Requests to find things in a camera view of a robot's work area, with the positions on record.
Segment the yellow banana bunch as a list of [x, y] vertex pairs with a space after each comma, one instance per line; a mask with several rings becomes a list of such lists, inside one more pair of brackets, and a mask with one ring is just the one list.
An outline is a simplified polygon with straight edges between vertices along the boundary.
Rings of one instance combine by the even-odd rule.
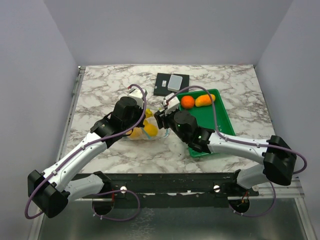
[[153, 112], [147, 108], [146, 111], [145, 111], [145, 118], [148, 119], [148, 118], [151, 118], [153, 116]]

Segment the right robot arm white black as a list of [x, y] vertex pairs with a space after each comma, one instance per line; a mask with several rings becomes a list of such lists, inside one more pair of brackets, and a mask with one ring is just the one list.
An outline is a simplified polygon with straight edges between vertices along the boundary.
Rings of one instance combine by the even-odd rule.
[[235, 180], [230, 182], [229, 189], [236, 196], [265, 182], [281, 186], [291, 184], [297, 155], [277, 135], [270, 139], [245, 139], [219, 133], [199, 126], [196, 118], [186, 110], [177, 109], [171, 113], [159, 110], [154, 117], [159, 128], [170, 128], [198, 153], [226, 154], [256, 162], [255, 166], [234, 173]]

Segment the yellow lemon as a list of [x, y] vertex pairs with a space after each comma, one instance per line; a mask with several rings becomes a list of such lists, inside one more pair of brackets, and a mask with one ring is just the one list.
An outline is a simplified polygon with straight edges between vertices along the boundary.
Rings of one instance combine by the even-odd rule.
[[147, 120], [144, 120], [143, 124], [143, 130], [147, 133], [148, 136], [155, 137], [158, 135], [158, 128], [154, 124], [149, 123]]

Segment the yellow peach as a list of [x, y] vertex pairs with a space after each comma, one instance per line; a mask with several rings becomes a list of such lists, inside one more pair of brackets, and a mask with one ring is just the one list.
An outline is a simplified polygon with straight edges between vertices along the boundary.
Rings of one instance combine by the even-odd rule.
[[139, 127], [135, 127], [132, 132], [129, 133], [130, 139], [139, 139], [143, 135], [142, 130]]

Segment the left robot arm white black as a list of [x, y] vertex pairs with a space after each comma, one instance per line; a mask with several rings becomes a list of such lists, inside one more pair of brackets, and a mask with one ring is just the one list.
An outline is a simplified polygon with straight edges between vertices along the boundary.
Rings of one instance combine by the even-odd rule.
[[95, 195], [103, 198], [111, 186], [101, 174], [91, 174], [74, 180], [79, 171], [93, 158], [107, 150], [135, 127], [140, 127], [145, 118], [147, 100], [142, 96], [123, 96], [113, 111], [98, 120], [84, 139], [65, 157], [39, 172], [33, 170], [27, 177], [28, 201], [24, 210], [27, 219], [29, 206], [35, 203], [40, 213], [48, 218], [59, 215], [70, 201]]

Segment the green plastic tray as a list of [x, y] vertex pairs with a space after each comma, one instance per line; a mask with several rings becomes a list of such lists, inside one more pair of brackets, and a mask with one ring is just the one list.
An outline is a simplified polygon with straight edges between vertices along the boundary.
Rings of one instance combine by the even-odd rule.
[[[224, 134], [228, 134], [231, 136], [235, 136], [235, 131], [233, 129], [232, 123], [229, 119], [227, 110], [224, 106], [223, 100], [220, 96], [220, 92], [213, 88], [208, 90], [210, 94], [215, 95], [215, 112], [216, 112], [216, 123], [218, 126], [218, 130]], [[179, 101], [184, 96], [192, 96], [194, 99], [198, 98], [201, 95], [205, 95], [203, 90], [199, 91], [191, 91], [191, 92], [183, 92], [177, 95]], [[194, 116], [197, 120], [197, 124], [200, 127], [213, 129], [215, 130], [215, 123], [214, 123], [214, 114], [213, 108], [211, 105], [196, 107], [194, 106], [191, 109], [187, 110], [192, 116]]]

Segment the clear zip top bag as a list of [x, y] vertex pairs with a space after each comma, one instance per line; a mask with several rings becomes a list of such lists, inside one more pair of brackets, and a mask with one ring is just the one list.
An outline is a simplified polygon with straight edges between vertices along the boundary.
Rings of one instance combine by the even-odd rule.
[[156, 111], [159, 110], [154, 106], [148, 105], [143, 120], [143, 127], [135, 127], [133, 130], [125, 134], [128, 140], [158, 140], [169, 136], [169, 129], [159, 129], [155, 118]]

